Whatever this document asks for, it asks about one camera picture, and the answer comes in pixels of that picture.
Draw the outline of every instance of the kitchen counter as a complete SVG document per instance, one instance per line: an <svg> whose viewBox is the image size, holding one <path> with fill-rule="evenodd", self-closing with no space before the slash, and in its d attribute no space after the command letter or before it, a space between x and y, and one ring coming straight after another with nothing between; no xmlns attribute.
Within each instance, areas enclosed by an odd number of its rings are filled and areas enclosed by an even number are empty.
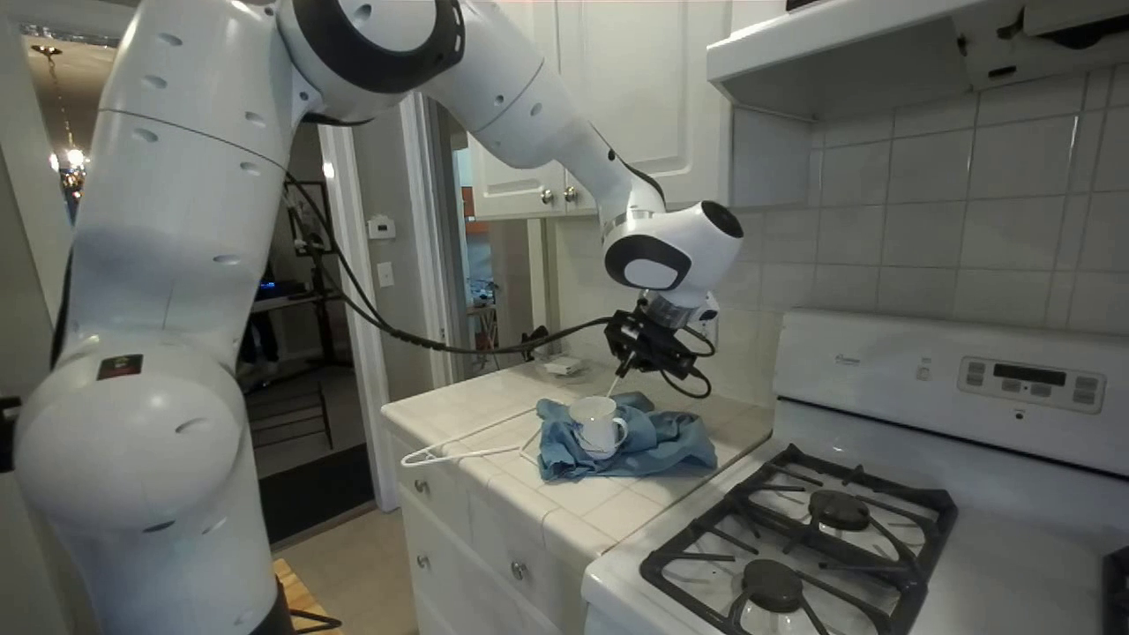
<svg viewBox="0 0 1129 635"><path fill-rule="evenodd" d="M443 446L448 456L514 447L398 470L422 631L488 635L514 624L522 631L581 631L581 569L709 480L709 473L541 480L536 404L605 392L610 377L602 367L575 377L512 367L383 405L398 459L427 446ZM721 470L764 440L774 427L770 411L722 398L694 404L652 377L623 377L617 392L642 392L657 411L697 414Z"/></svg>

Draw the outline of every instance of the burner grate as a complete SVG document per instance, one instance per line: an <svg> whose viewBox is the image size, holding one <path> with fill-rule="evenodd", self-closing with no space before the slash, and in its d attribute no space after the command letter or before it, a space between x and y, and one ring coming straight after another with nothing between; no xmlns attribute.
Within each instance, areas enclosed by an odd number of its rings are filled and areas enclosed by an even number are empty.
<svg viewBox="0 0 1129 635"><path fill-rule="evenodd" d="M1129 546L1104 557L1104 635L1129 635Z"/></svg>
<svg viewBox="0 0 1129 635"><path fill-rule="evenodd" d="M642 580L728 635L745 635L745 612L794 616L816 631L841 631L837 621L852 619L859 631L903 635L952 524L944 492L898 489L788 447L652 550ZM888 525L915 525L923 540L906 545ZM886 540L892 553L851 545L856 533ZM706 590L676 574L694 565L709 569Z"/></svg>

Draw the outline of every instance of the cabinet door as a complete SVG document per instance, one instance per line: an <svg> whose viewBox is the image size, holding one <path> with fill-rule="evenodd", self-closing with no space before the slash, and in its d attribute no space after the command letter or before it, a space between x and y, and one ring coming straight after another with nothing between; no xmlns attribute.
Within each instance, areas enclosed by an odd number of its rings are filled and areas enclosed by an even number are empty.
<svg viewBox="0 0 1129 635"><path fill-rule="evenodd" d="M497 0L524 31L543 65L558 72L558 21L550 0ZM561 213L561 165L512 169L468 137L472 218L536 218Z"/></svg>
<svg viewBox="0 0 1129 635"><path fill-rule="evenodd" d="M671 205L728 200L730 111L706 83L706 48L728 37L728 10L728 0L558 5L568 91Z"/></svg>

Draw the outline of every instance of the range hood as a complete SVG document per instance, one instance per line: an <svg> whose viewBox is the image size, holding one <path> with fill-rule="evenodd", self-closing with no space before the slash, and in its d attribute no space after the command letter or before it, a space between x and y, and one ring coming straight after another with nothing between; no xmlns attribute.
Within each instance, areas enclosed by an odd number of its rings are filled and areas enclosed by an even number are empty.
<svg viewBox="0 0 1129 635"><path fill-rule="evenodd" d="M1129 0L816 0L706 48L737 105L852 116L1129 59Z"/></svg>

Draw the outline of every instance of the stove control panel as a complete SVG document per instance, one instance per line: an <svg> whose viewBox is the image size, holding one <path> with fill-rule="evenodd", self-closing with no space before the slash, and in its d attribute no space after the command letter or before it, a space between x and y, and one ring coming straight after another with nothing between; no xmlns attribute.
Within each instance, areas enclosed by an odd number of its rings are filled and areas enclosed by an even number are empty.
<svg viewBox="0 0 1129 635"><path fill-rule="evenodd" d="M1090 370L1028 367L988 357L958 359L958 390L1052 411L1099 414L1104 386L1104 376Z"/></svg>

